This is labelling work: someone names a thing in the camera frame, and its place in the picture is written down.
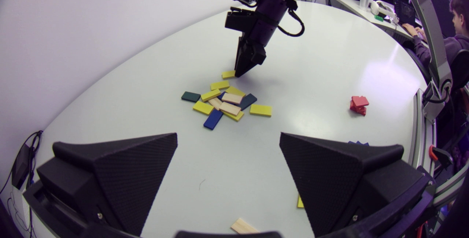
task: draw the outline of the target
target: blue block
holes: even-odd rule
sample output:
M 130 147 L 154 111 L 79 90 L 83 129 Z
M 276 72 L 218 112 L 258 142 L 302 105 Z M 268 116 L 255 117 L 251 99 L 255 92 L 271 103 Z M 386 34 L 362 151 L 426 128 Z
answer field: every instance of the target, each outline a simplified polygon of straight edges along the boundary
M 226 93 L 226 91 L 223 91 L 223 93 L 221 93 L 217 98 L 221 100 L 221 98 L 223 98 L 223 95 Z
M 206 122 L 204 123 L 204 127 L 213 130 L 213 128 L 215 128 L 215 126 L 217 125 L 218 121 L 221 119 L 221 116 L 223 116 L 223 112 L 214 109 L 213 111 L 211 111 L 211 114 L 208 116 Z
M 249 107 L 251 104 L 255 103 L 258 100 L 253 94 L 249 93 L 246 95 L 241 103 L 238 105 L 238 107 L 241 108 L 241 111 L 243 111 L 245 108 Z
M 370 146 L 370 144 L 369 144 L 369 143 L 360 143 L 360 141 L 357 141 L 357 142 L 356 142 L 356 143 L 354 143 L 354 144 L 362 144 L 363 146 Z

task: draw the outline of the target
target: red block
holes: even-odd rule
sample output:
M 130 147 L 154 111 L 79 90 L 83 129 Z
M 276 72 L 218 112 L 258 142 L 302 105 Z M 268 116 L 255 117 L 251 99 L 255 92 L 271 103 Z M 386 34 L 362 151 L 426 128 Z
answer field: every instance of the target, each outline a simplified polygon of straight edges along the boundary
M 370 104 L 364 96 L 352 96 L 352 101 L 356 107 L 368 106 Z
M 352 111 L 355 111 L 358 114 L 365 116 L 366 115 L 365 106 L 369 104 L 370 103 L 364 96 L 352 96 L 352 100 L 350 101 L 350 109 Z

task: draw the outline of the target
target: hoodie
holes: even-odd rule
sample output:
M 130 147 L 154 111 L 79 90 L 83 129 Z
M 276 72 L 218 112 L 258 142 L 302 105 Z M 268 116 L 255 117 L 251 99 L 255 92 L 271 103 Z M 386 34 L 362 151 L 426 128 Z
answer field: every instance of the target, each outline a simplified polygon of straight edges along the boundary
M 444 39 L 443 42 L 444 48 L 446 49 L 446 57 L 450 66 L 459 50 L 469 50 L 469 38 L 463 36 L 462 34 L 456 34 L 454 37 L 448 37 L 447 39 Z M 430 64 L 430 50 L 424 46 L 422 39 L 420 39 L 418 36 L 414 36 L 414 44 L 415 54 L 420 59 L 423 66 L 428 69 L 428 65 Z

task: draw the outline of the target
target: hair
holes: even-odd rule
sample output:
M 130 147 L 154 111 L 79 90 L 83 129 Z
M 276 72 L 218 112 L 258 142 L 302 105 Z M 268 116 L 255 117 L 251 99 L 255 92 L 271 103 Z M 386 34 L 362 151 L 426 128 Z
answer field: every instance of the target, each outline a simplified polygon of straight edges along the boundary
M 464 22 L 465 22 L 464 27 L 466 28 L 467 31 L 469 31 L 469 24 L 468 24 L 469 15 L 467 15 L 467 11 L 462 0 L 451 0 L 449 2 L 449 11 L 450 12 L 455 11 L 456 14 L 458 15 L 462 14 L 462 16 L 464 17 Z

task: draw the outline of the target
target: white wall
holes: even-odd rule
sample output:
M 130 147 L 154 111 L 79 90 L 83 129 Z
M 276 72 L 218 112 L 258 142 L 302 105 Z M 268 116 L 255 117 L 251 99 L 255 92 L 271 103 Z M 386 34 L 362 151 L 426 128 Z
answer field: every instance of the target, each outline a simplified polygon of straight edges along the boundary
M 239 5 L 231 0 L 0 0 L 1 186 L 25 138 L 46 128 L 89 86 L 156 41 L 232 4 Z M 10 191 L 8 186 L 1 195 L 5 207 Z

